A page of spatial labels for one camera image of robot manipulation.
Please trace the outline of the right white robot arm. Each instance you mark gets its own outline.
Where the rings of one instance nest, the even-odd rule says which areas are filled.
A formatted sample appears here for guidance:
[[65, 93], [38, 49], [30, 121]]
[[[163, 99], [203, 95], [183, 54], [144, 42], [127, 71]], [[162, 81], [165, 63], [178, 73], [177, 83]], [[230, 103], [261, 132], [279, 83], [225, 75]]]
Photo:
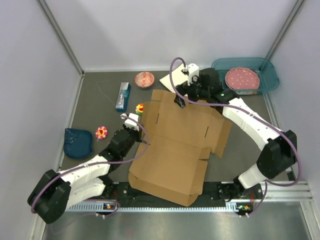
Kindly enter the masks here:
[[270, 180], [297, 162], [297, 136], [267, 123], [252, 111], [233, 90], [223, 88], [214, 68], [200, 70], [195, 64], [184, 66], [181, 73], [187, 80], [174, 86], [175, 103], [184, 108], [187, 103], [210, 106], [243, 130], [259, 147], [261, 153], [249, 169], [233, 180], [231, 196], [245, 198], [252, 187]]

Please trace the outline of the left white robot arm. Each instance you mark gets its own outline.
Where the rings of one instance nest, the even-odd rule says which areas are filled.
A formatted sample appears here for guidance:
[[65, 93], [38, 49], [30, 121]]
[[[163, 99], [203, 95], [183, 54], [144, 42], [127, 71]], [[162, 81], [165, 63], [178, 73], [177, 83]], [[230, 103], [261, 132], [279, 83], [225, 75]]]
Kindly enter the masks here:
[[108, 146], [91, 160], [63, 171], [46, 171], [27, 199], [31, 213], [52, 224], [73, 205], [92, 197], [109, 198], [114, 187], [104, 179], [119, 165], [133, 162], [133, 158], [124, 158], [134, 143], [148, 136], [143, 126], [138, 129], [125, 126], [117, 130]]

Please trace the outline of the brown cardboard box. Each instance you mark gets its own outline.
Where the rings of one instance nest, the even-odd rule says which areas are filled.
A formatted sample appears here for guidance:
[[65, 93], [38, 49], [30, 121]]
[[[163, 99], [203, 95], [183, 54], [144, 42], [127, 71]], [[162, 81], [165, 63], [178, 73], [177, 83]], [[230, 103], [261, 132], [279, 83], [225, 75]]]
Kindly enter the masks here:
[[172, 92], [154, 89], [141, 124], [148, 133], [129, 168], [130, 186], [189, 207], [203, 192], [210, 154], [221, 158], [232, 122], [209, 106], [180, 108]]

